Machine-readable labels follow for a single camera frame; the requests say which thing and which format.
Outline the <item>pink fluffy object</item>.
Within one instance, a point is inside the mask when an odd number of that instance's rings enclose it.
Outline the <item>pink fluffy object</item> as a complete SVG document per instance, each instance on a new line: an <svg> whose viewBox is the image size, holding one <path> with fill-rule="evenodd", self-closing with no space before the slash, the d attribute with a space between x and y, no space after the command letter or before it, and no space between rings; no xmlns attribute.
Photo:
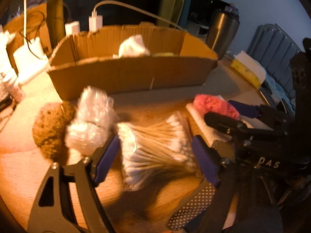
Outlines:
<svg viewBox="0 0 311 233"><path fill-rule="evenodd" d="M201 117L207 113L216 113L227 116L234 120L240 118L240 113L232 106L232 104L214 95L199 94L193 100L193 106Z"/></svg>

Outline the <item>dark polka dot pouch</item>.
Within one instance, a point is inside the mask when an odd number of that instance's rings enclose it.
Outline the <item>dark polka dot pouch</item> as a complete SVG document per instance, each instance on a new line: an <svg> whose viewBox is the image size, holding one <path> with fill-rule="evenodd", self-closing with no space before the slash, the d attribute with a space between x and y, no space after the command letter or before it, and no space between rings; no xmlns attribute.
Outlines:
<svg viewBox="0 0 311 233"><path fill-rule="evenodd" d="M220 184L220 156L208 147L199 135L192 140L193 154L198 162L203 179L199 186L185 199L181 200L167 223L167 228L177 231L202 214L211 205L216 188Z"/></svg>

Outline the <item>white fluffy bag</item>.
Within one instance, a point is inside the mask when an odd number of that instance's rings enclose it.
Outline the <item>white fluffy bag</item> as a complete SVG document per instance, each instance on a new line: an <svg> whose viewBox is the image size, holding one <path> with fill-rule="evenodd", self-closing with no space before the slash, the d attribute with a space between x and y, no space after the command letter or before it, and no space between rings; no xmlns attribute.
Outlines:
<svg viewBox="0 0 311 233"><path fill-rule="evenodd" d="M119 118L113 98L95 87L83 89L77 107L75 117L66 127L65 145L90 156L106 143Z"/></svg>

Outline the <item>cotton swab bundle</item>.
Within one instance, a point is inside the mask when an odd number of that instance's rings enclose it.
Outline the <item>cotton swab bundle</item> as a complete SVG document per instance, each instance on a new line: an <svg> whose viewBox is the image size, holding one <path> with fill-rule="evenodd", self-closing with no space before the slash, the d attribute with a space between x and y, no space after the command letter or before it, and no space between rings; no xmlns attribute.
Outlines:
<svg viewBox="0 0 311 233"><path fill-rule="evenodd" d="M191 147L189 122L178 111L148 126L118 123L118 137L127 190L137 191L160 174L201 175Z"/></svg>

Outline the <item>brown plush toy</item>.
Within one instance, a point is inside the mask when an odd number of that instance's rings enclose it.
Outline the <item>brown plush toy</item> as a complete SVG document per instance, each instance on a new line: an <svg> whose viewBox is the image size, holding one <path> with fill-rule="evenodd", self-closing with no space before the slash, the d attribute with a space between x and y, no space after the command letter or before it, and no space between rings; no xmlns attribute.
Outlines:
<svg viewBox="0 0 311 233"><path fill-rule="evenodd" d="M46 103L40 108L32 127L32 137L45 158L59 158L64 148L66 127L75 112L76 107L67 101Z"/></svg>

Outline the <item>yellow white tissue box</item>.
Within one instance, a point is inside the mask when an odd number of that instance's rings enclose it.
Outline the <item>yellow white tissue box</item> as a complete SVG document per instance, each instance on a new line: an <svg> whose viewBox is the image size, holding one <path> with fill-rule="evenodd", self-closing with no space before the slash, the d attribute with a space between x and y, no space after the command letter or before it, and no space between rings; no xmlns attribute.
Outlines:
<svg viewBox="0 0 311 233"><path fill-rule="evenodd" d="M267 76L264 67L243 50L235 56L231 67L257 90L260 89Z"/></svg>

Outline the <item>grey padded headboard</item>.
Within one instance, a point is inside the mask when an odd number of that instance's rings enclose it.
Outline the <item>grey padded headboard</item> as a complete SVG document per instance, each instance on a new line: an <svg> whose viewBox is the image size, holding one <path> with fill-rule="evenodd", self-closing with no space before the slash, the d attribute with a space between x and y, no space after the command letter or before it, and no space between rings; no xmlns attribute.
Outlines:
<svg viewBox="0 0 311 233"><path fill-rule="evenodd" d="M277 24L259 25L247 49L247 54L258 61L285 91L295 98L290 60L301 49Z"/></svg>

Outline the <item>cardboard tray box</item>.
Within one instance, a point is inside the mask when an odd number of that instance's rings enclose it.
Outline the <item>cardboard tray box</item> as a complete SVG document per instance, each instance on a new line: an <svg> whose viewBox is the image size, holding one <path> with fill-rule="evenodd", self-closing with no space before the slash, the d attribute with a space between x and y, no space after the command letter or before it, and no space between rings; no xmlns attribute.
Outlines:
<svg viewBox="0 0 311 233"><path fill-rule="evenodd" d="M117 57L121 43L135 35L142 36L150 54ZM202 85L217 60L216 52L183 30L109 25L61 39L47 72L59 97L74 100L86 86L115 94Z"/></svg>

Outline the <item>steel travel mug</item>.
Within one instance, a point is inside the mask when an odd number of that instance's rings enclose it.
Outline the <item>steel travel mug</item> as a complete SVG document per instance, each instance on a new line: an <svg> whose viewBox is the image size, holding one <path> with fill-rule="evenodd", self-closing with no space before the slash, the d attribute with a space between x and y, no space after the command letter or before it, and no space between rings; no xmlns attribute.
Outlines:
<svg viewBox="0 0 311 233"><path fill-rule="evenodd" d="M239 15L220 12L216 15L206 39L206 45L218 54L221 60L232 43L240 25Z"/></svg>

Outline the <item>clear water bottle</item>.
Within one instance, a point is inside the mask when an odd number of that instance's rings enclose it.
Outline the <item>clear water bottle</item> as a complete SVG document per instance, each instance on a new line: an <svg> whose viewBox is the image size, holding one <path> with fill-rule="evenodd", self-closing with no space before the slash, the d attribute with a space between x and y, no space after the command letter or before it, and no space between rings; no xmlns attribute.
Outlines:
<svg viewBox="0 0 311 233"><path fill-rule="evenodd" d="M230 3L228 6L225 7L225 12L232 13L235 15L239 15L239 10L235 6L234 3Z"/></svg>

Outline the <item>white rolled cloth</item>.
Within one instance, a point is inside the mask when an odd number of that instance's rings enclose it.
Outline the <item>white rolled cloth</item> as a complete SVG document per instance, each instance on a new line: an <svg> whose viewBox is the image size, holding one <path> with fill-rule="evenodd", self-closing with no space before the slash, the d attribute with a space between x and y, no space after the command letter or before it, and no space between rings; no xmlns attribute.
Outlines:
<svg viewBox="0 0 311 233"><path fill-rule="evenodd" d="M142 35L133 35L124 40L120 47L118 54L113 54L113 58L121 57L138 57L149 56L150 51L145 47Z"/></svg>

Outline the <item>white desk lamp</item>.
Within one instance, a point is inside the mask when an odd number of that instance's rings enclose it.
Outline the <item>white desk lamp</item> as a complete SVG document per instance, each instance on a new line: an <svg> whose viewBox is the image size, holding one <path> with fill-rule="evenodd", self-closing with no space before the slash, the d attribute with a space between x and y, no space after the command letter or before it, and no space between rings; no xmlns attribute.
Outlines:
<svg viewBox="0 0 311 233"><path fill-rule="evenodd" d="M18 80L26 85L47 68L48 58L43 52L39 37L27 39L27 0L23 0L23 41L24 44L13 53L18 70Z"/></svg>

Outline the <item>yellow curtain right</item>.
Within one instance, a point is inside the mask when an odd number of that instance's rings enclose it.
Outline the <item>yellow curtain right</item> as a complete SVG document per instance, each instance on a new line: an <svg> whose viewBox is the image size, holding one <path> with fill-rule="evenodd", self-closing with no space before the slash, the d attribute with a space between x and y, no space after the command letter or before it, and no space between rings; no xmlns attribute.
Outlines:
<svg viewBox="0 0 311 233"><path fill-rule="evenodd" d="M161 0L159 16L175 24L178 23L184 0Z"/></svg>

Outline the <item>yellow curtain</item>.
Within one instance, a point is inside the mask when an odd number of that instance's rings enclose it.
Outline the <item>yellow curtain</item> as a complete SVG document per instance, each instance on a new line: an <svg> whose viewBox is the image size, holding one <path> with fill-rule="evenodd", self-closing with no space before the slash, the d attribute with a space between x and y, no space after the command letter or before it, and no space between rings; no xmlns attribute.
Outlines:
<svg viewBox="0 0 311 233"><path fill-rule="evenodd" d="M175 24L178 23L184 0L161 0L159 16Z"/></svg>
<svg viewBox="0 0 311 233"><path fill-rule="evenodd" d="M52 48L65 36L64 24L63 0L48 0L47 27Z"/></svg>

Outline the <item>brown paper bag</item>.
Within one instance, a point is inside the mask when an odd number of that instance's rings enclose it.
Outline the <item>brown paper bag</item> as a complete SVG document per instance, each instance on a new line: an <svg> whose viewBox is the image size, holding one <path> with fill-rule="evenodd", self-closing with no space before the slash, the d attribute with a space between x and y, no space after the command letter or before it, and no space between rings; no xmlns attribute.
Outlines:
<svg viewBox="0 0 311 233"><path fill-rule="evenodd" d="M50 56L52 52L51 41L48 31L48 26L46 23L47 19L47 3L42 3L27 9L26 15L26 38L30 41L35 37L39 37L43 51L47 56ZM24 44L24 37L22 36L24 30L24 16L23 13L20 17L12 19L7 23L3 30L8 30L9 33L15 33L15 37L11 43L7 45L8 58L10 63L14 68L15 72L18 74L18 69L14 61L13 53L17 48Z"/></svg>

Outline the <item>yellow curtain left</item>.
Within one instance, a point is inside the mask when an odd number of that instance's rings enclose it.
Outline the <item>yellow curtain left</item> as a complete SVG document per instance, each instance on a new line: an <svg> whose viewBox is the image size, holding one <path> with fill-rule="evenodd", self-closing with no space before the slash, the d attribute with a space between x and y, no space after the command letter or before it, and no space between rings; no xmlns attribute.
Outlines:
<svg viewBox="0 0 311 233"><path fill-rule="evenodd" d="M47 27L52 48L65 36L64 24L63 0L48 0Z"/></svg>

